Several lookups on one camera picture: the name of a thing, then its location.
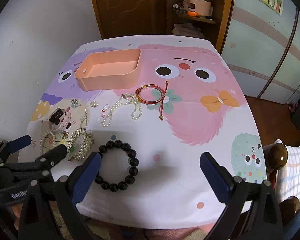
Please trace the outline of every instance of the black bead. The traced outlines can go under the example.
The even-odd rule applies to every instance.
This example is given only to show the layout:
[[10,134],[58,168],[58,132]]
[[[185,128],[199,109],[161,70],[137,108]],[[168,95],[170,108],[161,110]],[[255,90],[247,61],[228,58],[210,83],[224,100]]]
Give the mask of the black bead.
[[121,145],[121,149],[124,150],[125,152],[127,152],[131,149],[131,146],[129,143],[124,143]]
[[116,191],[118,191],[118,185],[115,184],[115,183],[112,183],[112,184],[110,184],[109,189],[110,189],[112,192],[116,192]]
[[96,176],[94,182],[97,184],[101,184],[103,182],[103,178],[101,176]]
[[131,175],[128,175],[126,178],[125,178],[125,181],[126,181],[126,183],[128,183],[128,184],[133,184],[134,183],[134,177],[133,176],[131,176]]
[[139,160],[137,158],[131,158],[130,165],[132,167],[137,167],[139,165]]
[[131,168],[129,169],[129,174],[132,175],[132,176],[137,176],[138,173],[139,173],[139,171],[138,171],[138,168],[137,168],[137,167],[131,167]]
[[124,181],[120,181],[120,182],[118,183],[118,188],[119,188],[120,190],[126,190],[127,187],[128,187],[128,184],[125,183]]
[[107,182],[107,181],[103,181],[103,182],[101,183],[101,187],[102,187],[103,189],[108,189],[109,186],[110,186],[110,184],[109,184],[109,182]]
[[106,153],[108,150],[108,148],[103,144],[103,145],[100,145],[99,147],[99,152],[101,153]]
[[114,148],[114,142],[113,141],[107,141],[106,146],[108,149],[113,149]]
[[116,147],[116,148],[121,148],[121,145],[122,145],[122,141],[120,141],[120,140],[116,140],[114,142],[114,147]]
[[128,157],[133,158],[137,156],[137,152],[134,149],[128,151]]

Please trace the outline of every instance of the cartoon red nose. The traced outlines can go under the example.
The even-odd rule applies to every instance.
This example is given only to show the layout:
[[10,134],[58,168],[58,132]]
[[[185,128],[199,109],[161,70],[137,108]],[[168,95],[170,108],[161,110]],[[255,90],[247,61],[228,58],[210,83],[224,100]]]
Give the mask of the cartoon red nose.
[[187,63],[180,63],[179,67],[182,68],[182,69],[189,69],[190,68],[190,66]]

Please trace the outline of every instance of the wooden knob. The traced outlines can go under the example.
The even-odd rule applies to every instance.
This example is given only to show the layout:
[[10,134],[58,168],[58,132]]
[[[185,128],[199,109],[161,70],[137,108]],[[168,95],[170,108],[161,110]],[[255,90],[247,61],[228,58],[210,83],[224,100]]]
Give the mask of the wooden knob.
[[281,212],[282,225],[285,226],[299,211],[300,201],[297,197],[292,196],[282,201],[279,204],[279,208]]
[[278,170],[286,165],[288,161],[288,151],[283,143],[273,145],[266,156],[266,167],[268,172]]

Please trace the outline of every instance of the wooden door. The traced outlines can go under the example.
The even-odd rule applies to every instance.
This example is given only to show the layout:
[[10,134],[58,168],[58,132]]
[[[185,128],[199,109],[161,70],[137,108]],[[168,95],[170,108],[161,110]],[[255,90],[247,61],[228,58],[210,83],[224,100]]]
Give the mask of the wooden door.
[[92,0],[102,38],[165,34],[166,0]]

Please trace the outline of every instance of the green cartoon monster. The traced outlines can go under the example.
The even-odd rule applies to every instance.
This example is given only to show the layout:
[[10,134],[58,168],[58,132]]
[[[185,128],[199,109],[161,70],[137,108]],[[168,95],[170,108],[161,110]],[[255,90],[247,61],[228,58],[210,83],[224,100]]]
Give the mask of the green cartoon monster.
[[231,164],[234,174],[246,182],[261,183],[266,166],[259,136],[249,133],[236,136],[231,147]]

